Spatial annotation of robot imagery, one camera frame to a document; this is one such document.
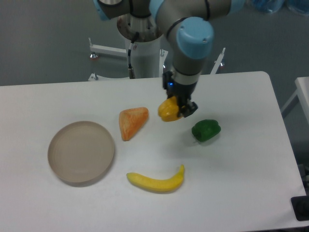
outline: plate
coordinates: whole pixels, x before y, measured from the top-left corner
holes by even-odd
[[[54,173],[70,183],[91,181],[108,169],[114,141],[103,126],[88,121],[69,124],[52,139],[48,162]]]

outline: banana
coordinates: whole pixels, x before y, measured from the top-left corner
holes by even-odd
[[[138,173],[127,173],[129,182],[142,189],[155,192],[169,192],[183,183],[184,166],[181,165],[177,174],[166,180],[152,179]]]

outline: plastic toy vegetable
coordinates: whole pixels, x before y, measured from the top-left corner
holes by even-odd
[[[221,131],[221,127],[216,120],[205,119],[199,121],[192,127],[192,134],[200,142],[205,142]]]
[[[158,114],[163,121],[172,122],[182,118],[177,116],[178,111],[179,108],[177,105],[177,100],[174,96],[162,102],[162,104],[159,106]]]
[[[178,188],[183,183],[184,166],[181,165],[178,173],[166,180],[152,179],[138,173],[127,173],[126,176],[131,184],[142,189],[155,192],[169,192]]]

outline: table surface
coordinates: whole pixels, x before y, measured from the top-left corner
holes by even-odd
[[[295,80],[297,96],[309,123],[309,77],[299,77]]]
[[[290,198],[305,195],[269,76],[264,72],[201,76],[198,111],[166,123],[161,79],[0,87],[0,231],[240,232],[300,227]],[[145,106],[149,121],[129,142],[120,111]],[[216,119],[213,139],[198,143],[191,127]],[[51,171],[47,149],[62,127],[89,120],[115,141],[108,173],[76,188]],[[169,178],[184,164],[175,192],[132,186],[126,173]]]

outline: yellow pepper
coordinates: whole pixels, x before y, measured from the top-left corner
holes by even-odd
[[[176,97],[173,96],[162,102],[162,104],[159,106],[158,114],[163,121],[172,122],[182,118],[177,116],[178,111],[179,108],[177,105],[177,100]]]

